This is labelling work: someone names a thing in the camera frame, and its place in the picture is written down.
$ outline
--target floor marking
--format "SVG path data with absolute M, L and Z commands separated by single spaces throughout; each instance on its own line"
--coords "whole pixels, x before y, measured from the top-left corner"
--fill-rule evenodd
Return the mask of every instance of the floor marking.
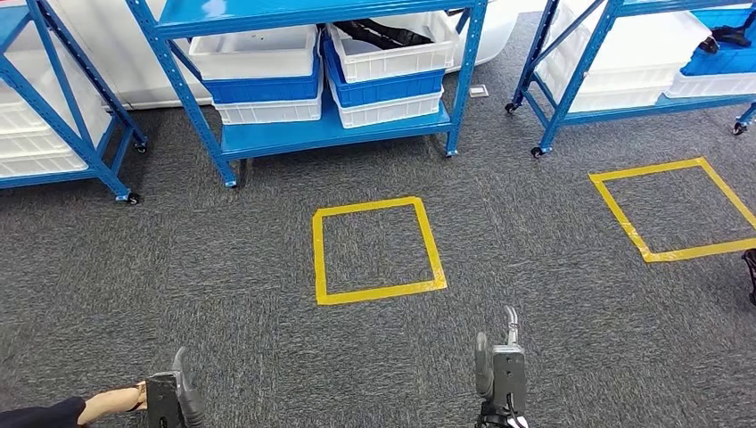
M 717 174 L 714 168 L 711 167 L 709 162 L 704 158 L 695 158 L 690 160 L 679 160 L 676 162 L 662 163 L 659 165 L 650 165 L 647 167 L 623 169 L 620 171 L 604 172 L 601 174 L 588 174 L 596 189 L 604 197 L 606 205 L 609 206 L 609 210 L 612 211 L 614 217 L 620 222 L 620 225 L 628 234 L 630 240 L 640 250 L 643 260 L 646 262 L 654 261 L 675 261 L 693 259 L 696 257 L 710 256 L 712 254 L 720 254 L 723 252 L 731 251 L 745 251 L 749 248 L 756 247 L 756 238 L 741 239 L 739 241 L 732 241 L 728 243 L 713 243 L 710 245 L 702 245 L 700 247 L 685 248 L 683 250 L 665 251 L 665 252 L 652 252 L 643 238 L 638 234 L 635 227 L 630 224 L 628 217 L 622 212 L 620 205 L 614 200 L 612 194 L 609 193 L 609 189 L 604 184 L 605 181 L 616 180 L 620 178 L 629 178 L 643 176 L 646 174 L 655 174 L 657 172 L 673 171 L 675 169 L 683 168 L 695 168 L 701 167 L 706 174 L 711 178 L 715 185 L 725 194 L 725 196 L 735 205 L 738 211 L 745 217 L 748 223 L 756 229 L 756 217 L 748 210 L 743 204 L 740 198 L 737 197 L 735 192 L 730 189 L 730 186 L 722 180 L 722 177 Z
M 431 262 L 433 279 L 419 283 L 392 285 L 386 287 L 370 288 L 355 292 L 335 292 L 329 294 L 325 287 L 325 246 L 323 242 L 323 218 L 349 214 L 352 212 L 382 210 L 386 208 L 412 205 L 415 207 L 417 222 L 423 235 L 425 250 L 428 251 L 428 260 Z M 315 253 L 315 297 L 318 305 L 339 305 L 362 300 L 386 299 L 388 297 L 404 296 L 418 292 L 430 292 L 447 288 L 447 279 L 444 269 L 441 267 L 439 251 L 433 240 L 431 224 L 428 222 L 428 214 L 425 212 L 423 201 L 414 196 L 406 198 L 387 199 L 377 202 L 354 203 L 340 207 L 321 208 L 312 217 L 312 241 Z

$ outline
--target black cable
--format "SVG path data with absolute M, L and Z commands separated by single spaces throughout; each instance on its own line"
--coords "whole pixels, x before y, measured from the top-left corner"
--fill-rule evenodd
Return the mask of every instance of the black cable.
M 525 428 L 522 424 L 520 424 L 520 420 L 517 419 L 517 412 L 514 410 L 511 393 L 506 394 L 506 405 L 509 407 L 509 414 L 512 415 L 512 419 L 514 420 L 514 424 L 517 425 L 517 428 Z

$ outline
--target robotic arm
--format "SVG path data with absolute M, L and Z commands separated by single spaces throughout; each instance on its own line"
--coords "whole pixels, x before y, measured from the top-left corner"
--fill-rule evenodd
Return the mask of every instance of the robotic arm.
M 507 336 L 503 345 L 489 345 L 485 333 L 475 343 L 475 386 L 485 401 L 475 428 L 528 428 L 525 421 L 525 351 L 518 343 L 519 319 L 505 307 Z

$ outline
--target blue plastic bin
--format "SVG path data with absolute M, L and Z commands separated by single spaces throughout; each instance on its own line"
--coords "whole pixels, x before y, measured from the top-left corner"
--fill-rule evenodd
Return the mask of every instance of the blue plastic bin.
M 208 88 L 216 104 L 311 100 L 317 98 L 317 84 L 323 78 L 317 45 L 315 49 L 309 76 L 203 80 L 202 84 Z
M 324 37 L 323 50 L 328 75 L 336 86 L 341 107 L 355 107 L 409 96 L 435 94 L 441 90 L 444 70 L 425 71 L 394 78 L 347 83 L 333 41 Z
M 753 8 L 720 9 L 695 11 L 693 14 L 703 25 L 713 29 L 723 25 L 740 27 L 752 10 Z M 704 76 L 756 72 L 756 24 L 745 31 L 745 36 L 753 42 L 751 47 L 720 43 L 719 51 L 715 54 L 696 49 L 693 59 L 682 69 L 682 73 L 686 76 Z

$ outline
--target black object in bin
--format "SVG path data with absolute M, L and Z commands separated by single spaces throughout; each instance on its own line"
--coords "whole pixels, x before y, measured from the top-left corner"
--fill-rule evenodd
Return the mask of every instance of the black object in bin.
M 751 292 L 751 303 L 756 305 L 756 248 L 751 248 L 743 253 L 743 260 L 748 264 L 748 270 L 751 272 L 751 284 L 753 284 L 753 291 Z

